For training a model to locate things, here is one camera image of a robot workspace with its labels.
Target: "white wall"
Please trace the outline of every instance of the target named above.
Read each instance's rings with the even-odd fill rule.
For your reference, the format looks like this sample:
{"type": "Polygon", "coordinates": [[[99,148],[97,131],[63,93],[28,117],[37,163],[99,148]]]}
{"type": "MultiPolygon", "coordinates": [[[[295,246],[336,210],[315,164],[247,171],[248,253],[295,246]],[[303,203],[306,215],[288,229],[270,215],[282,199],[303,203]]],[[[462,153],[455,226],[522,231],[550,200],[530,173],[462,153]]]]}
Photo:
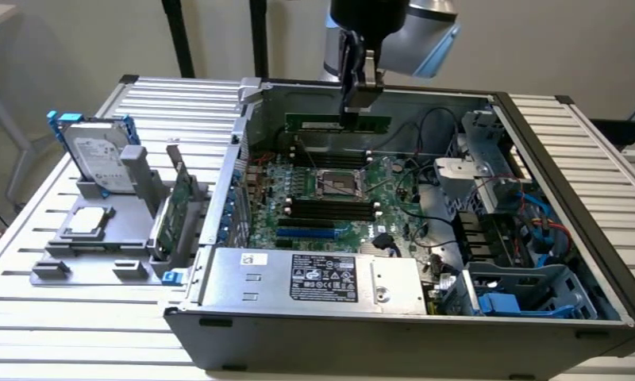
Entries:
{"type": "MultiPolygon", "coordinates": [[[[196,71],[254,74],[248,0],[183,0],[196,71]]],[[[591,116],[635,106],[635,0],[455,0],[463,32],[437,87],[569,94],[591,116]]],[[[160,0],[9,0],[0,94],[28,131],[52,108],[92,112],[124,73],[178,75],[160,0]]],[[[322,69],[328,0],[271,0],[271,75],[322,69]]],[[[418,83],[388,75],[390,83],[418,83]]]]}

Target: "aluminum rail platform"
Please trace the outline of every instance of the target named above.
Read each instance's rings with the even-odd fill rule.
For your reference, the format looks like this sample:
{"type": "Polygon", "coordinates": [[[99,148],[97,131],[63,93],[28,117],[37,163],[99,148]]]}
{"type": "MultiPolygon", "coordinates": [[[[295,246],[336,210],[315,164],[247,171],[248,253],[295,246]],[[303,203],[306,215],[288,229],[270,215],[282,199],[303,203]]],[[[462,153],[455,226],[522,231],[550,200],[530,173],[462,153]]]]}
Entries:
{"type": "MultiPolygon", "coordinates": [[[[132,114],[151,153],[150,163],[159,171],[164,170],[164,180],[174,179],[164,147],[179,142],[188,170],[215,185],[223,142],[228,141],[240,115],[236,109],[240,86],[236,82],[141,77],[135,84],[117,86],[97,116],[132,114]]],[[[626,214],[635,214],[633,180],[622,177],[631,172],[630,168],[619,167],[621,160],[618,164],[618,158],[607,156],[598,144],[593,145],[602,139],[571,107],[557,105],[554,98],[514,98],[523,114],[527,103],[530,108],[547,106],[531,110],[535,113],[526,117],[547,142],[546,147],[553,152],[567,152],[555,156],[555,160],[566,175],[579,180],[573,185],[635,271],[635,237],[627,239],[614,233],[622,232],[623,223],[635,224],[635,220],[633,216],[626,221],[603,217],[613,205],[621,205],[626,214]],[[539,115],[545,112],[554,115],[539,115]],[[571,148],[557,137],[574,137],[571,141],[583,144],[583,149],[571,148]],[[618,169],[601,171],[598,175],[582,163],[614,164],[618,169]]],[[[183,297],[182,289],[32,287],[31,267],[73,205],[79,175],[65,156],[0,240],[0,380],[374,379],[206,372],[192,365],[162,317],[164,305],[183,297]]],[[[589,360],[554,380],[635,381],[635,354],[623,359],[589,360]]]]}

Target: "power supply label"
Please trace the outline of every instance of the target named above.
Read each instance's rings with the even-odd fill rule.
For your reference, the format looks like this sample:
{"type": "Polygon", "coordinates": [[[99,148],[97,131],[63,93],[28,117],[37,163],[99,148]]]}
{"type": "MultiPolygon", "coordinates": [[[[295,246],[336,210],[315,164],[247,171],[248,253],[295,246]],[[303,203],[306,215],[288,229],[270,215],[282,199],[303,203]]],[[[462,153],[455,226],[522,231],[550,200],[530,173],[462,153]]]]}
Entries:
{"type": "Polygon", "coordinates": [[[302,301],[358,303],[355,257],[294,254],[290,296],[302,301]]]}

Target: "green circuit board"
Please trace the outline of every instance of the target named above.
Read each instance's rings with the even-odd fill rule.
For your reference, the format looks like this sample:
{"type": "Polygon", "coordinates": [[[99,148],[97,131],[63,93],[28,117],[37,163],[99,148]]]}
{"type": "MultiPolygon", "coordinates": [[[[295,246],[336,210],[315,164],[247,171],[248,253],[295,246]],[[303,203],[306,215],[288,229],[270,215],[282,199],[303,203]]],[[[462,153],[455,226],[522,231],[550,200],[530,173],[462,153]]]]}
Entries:
{"type": "MultiPolygon", "coordinates": [[[[262,188],[255,194],[251,194],[252,207],[252,228],[250,234],[250,248],[276,248],[278,240],[275,231],[279,228],[279,219],[287,218],[284,215],[284,200],[292,196],[304,200],[335,200],[379,202],[382,216],[375,221],[335,221],[336,239],[311,239],[292,238],[292,249],[306,251],[330,251],[330,252],[367,252],[371,254],[387,255],[386,252],[374,249],[371,240],[380,233],[388,233],[398,242],[403,256],[409,256],[410,242],[403,239],[403,226],[410,224],[414,231],[422,223],[417,218],[409,217],[398,208],[396,185],[403,176],[391,171],[390,158],[379,157],[364,168],[364,170],[344,170],[328,168],[294,167],[283,160],[276,160],[256,168],[258,182],[262,188]],[[342,194],[328,187],[322,187],[324,193],[318,190],[318,178],[327,173],[335,178],[340,176],[359,176],[360,187],[358,195],[342,194]],[[272,197],[264,197],[268,189],[274,189],[272,197]]],[[[400,188],[411,194],[413,176],[407,176],[400,188]]],[[[403,207],[410,212],[419,214],[419,204],[403,203],[403,207]]]]}

